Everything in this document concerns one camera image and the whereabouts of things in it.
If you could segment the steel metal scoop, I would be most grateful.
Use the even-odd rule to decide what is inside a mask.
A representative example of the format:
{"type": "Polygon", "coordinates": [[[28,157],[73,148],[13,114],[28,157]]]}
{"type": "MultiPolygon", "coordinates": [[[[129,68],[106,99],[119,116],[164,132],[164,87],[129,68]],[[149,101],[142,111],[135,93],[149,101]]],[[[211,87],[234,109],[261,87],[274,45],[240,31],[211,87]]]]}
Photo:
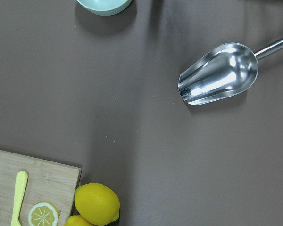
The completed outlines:
{"type": "Polygon", "coordinates": [[[281,49],[283,38],[255,52],[236,42],[219,45],[180,74],[179,94],[190,105],[238,95],[254,84],[259,60],[281,49]]]}

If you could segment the whole yellow lemon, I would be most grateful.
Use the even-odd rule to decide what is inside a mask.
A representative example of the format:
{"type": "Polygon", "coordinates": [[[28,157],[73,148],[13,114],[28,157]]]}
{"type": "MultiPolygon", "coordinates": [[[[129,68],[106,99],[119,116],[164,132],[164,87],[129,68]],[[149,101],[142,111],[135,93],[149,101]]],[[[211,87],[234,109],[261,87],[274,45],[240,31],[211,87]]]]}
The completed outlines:
{"type": "Polygon", "coordinates": [[[84,219],[81,215],[73,215],[66,220],[64,226],[95,226],[95,225],[84,219]]]}
{"type": "Polygon", "coordinates": [[[119,197],[104,184],[79,186],[75,191],[74,202],[78,213],[94,225],[104,226],[119,219],[119,197]]]}

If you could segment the mint green bowl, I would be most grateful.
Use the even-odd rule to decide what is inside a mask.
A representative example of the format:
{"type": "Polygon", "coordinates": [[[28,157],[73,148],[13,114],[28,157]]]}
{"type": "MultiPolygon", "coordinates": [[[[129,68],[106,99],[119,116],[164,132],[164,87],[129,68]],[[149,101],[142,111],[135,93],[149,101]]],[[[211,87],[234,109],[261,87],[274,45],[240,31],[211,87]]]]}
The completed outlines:
{"type": "Polygon", "coordinates": [[[77,0],[86,10],[99,16],[112,16],[125,10],[132,0],[77,0]]]}

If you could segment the bamboo cutting board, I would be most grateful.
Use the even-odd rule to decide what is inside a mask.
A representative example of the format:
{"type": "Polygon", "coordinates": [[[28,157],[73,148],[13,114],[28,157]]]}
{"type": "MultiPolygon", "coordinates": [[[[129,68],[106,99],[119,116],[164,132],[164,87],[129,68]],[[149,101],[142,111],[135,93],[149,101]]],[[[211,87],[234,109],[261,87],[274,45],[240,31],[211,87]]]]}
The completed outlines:
{"type": "Polygon", "coordinates": [[[73,212],[81,169],[0,150],[0,226],[11,224],[15,180],[19,171],[28,174],[19,218],[21,225],[29,224],[29,211],[40,202],[51,203],[59,212],[58,225],[64,225],[73,212]]]}

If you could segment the yellow plastic knife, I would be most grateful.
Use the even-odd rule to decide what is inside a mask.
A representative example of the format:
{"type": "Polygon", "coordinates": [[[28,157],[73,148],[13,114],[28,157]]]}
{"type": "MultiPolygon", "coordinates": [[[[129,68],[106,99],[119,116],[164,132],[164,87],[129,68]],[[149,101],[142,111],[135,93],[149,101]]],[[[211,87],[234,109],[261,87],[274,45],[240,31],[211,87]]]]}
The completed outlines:
{"type": "Polygon", "coordinates": [[[26,171],[19,171],[16,175],[15,188],[14,188],[14,201],[13,201],[13,211],[11,218],[11,226],[20,226],[19,221],[22,203],[25,195],[25,190],[28,181],[28,174],[26,171]]]}

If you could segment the lemon slice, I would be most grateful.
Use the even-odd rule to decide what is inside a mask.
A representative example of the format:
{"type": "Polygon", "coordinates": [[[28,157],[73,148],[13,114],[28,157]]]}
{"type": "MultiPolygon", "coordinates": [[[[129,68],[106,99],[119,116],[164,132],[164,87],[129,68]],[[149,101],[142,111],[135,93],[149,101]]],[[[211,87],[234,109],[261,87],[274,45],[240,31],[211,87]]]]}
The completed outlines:
{"type": "Polygon", "coordinates": [[[58,210],[48,202],[35,204],[28,214],[30,226],[57,226],[58,219],[58,210]]]}

